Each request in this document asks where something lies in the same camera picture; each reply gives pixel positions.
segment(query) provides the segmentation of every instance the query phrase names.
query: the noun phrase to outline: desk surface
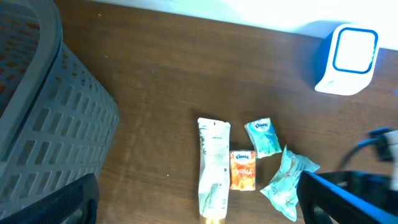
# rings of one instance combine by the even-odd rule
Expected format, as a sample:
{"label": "desk surface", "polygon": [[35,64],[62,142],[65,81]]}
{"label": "desk surface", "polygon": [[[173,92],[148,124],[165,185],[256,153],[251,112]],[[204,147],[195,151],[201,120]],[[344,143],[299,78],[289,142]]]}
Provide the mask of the desk surface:
{"label": "desk surface", "polygon": [[[121,120],[99,177],[98,223],[198,222],[197,118],[229,121],[232,149],[252,149],[249,121],[271,117],[280,144],[333,170],[366,131],[398,127],[398,52],[381,49],[354,96],[317,93],[321,40],[193,17],[56,1],[63,39],[114,96]],[[351,169],[390,172],[371,150]],[[267,185],[281,154],[257,161]],[[297,223],[303,223],[298,209]],[[291,223],[258,190],[230,191],[228,223]]]}

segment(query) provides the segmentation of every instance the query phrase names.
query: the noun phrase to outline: orange packet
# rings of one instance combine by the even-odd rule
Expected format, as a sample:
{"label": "orange packet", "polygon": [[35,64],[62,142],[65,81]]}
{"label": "orange packet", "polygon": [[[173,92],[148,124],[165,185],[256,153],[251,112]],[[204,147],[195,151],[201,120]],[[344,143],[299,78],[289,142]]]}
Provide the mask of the orange packet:
{"label": "orange packet", "polygon": [[256,189],[256,152],[232,150],[229,152],[231,190]]}

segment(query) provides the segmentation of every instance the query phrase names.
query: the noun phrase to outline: blue and white device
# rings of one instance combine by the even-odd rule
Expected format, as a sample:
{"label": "blue and white device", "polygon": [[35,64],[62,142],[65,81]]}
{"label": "blue and white device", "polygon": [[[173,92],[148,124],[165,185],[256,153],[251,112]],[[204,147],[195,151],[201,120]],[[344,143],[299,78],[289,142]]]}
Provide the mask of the blue and white device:
{"label": "blue and white device", "polygon": [[325,74],[315,90],[337,95],[353,95],[369,85],[379,52],[376,31],[354,24],[340,25],[329,35],[330,45]]}

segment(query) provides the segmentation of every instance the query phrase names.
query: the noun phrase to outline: black cable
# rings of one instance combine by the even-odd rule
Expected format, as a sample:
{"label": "black cable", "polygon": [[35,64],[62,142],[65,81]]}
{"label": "black cable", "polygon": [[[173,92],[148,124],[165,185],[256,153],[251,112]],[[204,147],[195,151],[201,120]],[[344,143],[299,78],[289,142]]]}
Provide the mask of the black cable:
{"label": "black cable", "polygon": [[347,155],[345,155],[345,157],[343,157],[339,166],[337,167],[337,171],[342,171],[347,166],[351,158],[361,149],[363,149],[366,146],[377,144],[377,142],[378,139],[365,139],[360,141],[356,147],[354,147],[349,153],[347,153]]}

